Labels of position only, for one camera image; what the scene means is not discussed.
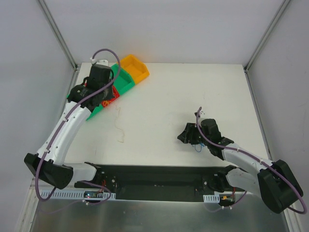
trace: blue wire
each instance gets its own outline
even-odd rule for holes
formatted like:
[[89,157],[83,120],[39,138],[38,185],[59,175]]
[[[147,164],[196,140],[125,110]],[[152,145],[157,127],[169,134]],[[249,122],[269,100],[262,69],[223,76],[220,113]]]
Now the blue wire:
[[200,144],[201,145],[201,149],[198,151],[197,150],[197,144],[195,144],[194,145],[194,149],[195,149],[195,151],[197,151],[197,152],[201,152],[202,151],[202,148],[205,146],[204,144]]

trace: white wall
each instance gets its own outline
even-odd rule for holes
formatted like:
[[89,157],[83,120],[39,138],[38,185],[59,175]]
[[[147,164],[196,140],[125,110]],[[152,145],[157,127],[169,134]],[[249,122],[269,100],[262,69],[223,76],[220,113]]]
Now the white wall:
[[14,231],[31,183],[24,164],[55,125],[72,68],[34,0],[0,2],[0,231]]
[[[291,2],[249,70],[249,78],[271,154],[289,163],[309,206],[308,12],[308,0]],[[308,215],[300,218],[304,231],[309,231]]]
[[107,47],[144,62],[245,65],[282,0],[46,2],[78,63]]

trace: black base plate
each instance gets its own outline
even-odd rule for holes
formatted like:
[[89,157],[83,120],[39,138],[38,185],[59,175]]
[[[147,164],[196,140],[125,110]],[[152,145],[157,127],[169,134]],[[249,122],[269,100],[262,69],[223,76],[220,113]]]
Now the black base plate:
[[[119,200],[203,202],[203,195],[213,195],[211,179],[224,167],[168,167],[97,165],[101,173],[96,184],[104,182]],[[81,182],[76,188],[90,188]],[[227,186],[225,191],[232,191]]]

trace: cable clip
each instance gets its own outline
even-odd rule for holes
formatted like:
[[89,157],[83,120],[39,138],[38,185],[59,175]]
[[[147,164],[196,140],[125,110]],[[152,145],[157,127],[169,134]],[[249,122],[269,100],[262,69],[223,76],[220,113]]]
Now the cable clip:
[[97,59],[92,59],[92,57],[90,57],[90,61],[91,61],[91,64],[95,64],[95,63],[97,63]]

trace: white table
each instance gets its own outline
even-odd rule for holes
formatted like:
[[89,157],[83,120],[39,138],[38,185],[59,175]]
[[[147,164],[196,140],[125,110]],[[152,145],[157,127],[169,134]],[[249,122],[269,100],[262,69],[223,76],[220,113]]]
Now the white table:
[[[222,136],[267,159],[241,65],[146,63],[150,76],[82,125],[66,162],[113,165],[226,166],[205,147],[177,136],[200,106]],[[89,75],[83,63],[77,83]]]

